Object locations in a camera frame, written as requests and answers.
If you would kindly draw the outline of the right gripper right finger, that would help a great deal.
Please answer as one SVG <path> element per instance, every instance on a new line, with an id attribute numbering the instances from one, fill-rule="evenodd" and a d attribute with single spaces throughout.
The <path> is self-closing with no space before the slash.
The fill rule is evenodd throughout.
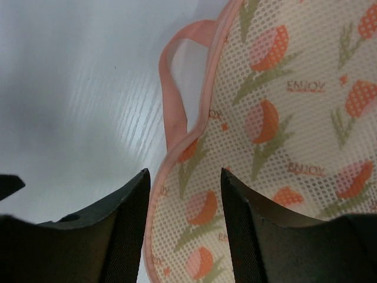
<path id="1" fill-rule="evenodd" d="M 226 169 L 221 197 L 236 282 L 376 281 L 376 215 L 301 215 Z"/>

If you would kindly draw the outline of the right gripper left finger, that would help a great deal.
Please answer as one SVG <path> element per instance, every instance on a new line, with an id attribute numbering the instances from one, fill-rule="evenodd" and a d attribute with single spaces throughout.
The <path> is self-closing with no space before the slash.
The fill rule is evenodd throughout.
<path id="1" fill-rule="evenodd" d="M 2 282 L 136 282 L 150 172 L 53 222 L 1 215 Z"/>

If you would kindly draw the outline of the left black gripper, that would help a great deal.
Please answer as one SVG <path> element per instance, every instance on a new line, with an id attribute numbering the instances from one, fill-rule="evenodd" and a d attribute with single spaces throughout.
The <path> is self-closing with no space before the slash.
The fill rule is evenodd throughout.
<path id="1" fill-rule="evenodd" d="M 0 200 L 11 196 L 15 192 L 25 187 L 24 181 L 17 175 L 0 175 Z"/>

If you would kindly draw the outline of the floral peach laundry bag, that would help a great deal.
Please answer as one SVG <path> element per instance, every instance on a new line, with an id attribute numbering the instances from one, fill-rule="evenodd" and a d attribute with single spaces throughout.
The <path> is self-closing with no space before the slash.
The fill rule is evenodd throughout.
<path id="1" fill-rule="evenodd" d="M 230 1 L 160 56 L 152 282 L 234 282 L 220 175 L 317 220 L 376 212 L 376 2 Z"/>

